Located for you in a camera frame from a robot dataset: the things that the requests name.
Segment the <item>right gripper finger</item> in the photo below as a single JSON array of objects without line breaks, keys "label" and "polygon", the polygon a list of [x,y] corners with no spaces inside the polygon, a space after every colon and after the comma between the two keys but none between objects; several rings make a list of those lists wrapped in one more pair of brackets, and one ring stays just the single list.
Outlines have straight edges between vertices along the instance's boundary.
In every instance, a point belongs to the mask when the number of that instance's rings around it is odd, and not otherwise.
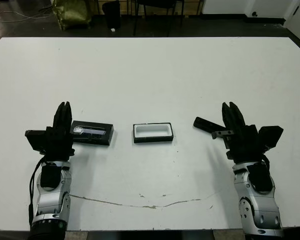
[{"label": "right gripper finger", "polygon": [[233,102],[229,103],[229,124],[231,128],[243,128],[246,126],[241,111]]},{"label": "right gripper finger", "polygon": [[235,104],[233,102],[230,102],[227,104],[224,102],[222,104],[222,120],[225,125],[225,127],[228,130],[234,130],[236,125],[236,111],[235,111]]}]

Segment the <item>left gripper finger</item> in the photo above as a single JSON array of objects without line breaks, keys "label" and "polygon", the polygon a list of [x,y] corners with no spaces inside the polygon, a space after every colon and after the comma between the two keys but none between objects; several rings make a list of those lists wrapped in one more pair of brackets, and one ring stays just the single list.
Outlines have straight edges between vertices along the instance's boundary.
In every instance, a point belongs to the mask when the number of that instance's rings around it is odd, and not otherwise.
[{"label": "left gripper finger", "polygon": [[65,129],[67,131],[69,131],[71,129],[72,120],[73,119],[72,119],[71,105],[70,105],[70,102],[67,101],[64,106],[64,125],[65,125]]},{"label": "left gripper finger", "polygon": [[64,124],[64,110],[65,110],[65,102],[61,102],[60,105],[58,106],[54,118],[53,118],[53,125],[52,127],[54,129],[64,129],[65,124]]}]

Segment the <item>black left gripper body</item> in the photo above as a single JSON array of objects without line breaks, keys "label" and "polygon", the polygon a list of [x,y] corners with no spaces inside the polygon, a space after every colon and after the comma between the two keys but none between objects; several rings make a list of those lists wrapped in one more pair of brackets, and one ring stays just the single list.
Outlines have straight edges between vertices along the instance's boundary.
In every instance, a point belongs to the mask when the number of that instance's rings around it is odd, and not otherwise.
[{"label": "black left gripper body", "polygon": [[47,126],[44,133],[44,155],[47,160],[69,160],[75,154],[73,135],[66,127]]}]

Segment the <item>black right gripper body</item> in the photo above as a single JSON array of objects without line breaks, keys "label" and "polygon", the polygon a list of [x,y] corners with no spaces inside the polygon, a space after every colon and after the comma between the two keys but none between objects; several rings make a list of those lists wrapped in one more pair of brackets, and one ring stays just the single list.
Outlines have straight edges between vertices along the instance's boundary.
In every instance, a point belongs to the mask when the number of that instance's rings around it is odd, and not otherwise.
[{"label": "black right gripper body", "polygon": [[263,126],[257,130],[255,125],[230,124],[227,127],[214,125],[211,127],[212,138],[216,139],[218,132],[230,132],[221,136],[224,141],[227,158],[235,163],[268,162],[264,153],[265,136],[268,128]]}]

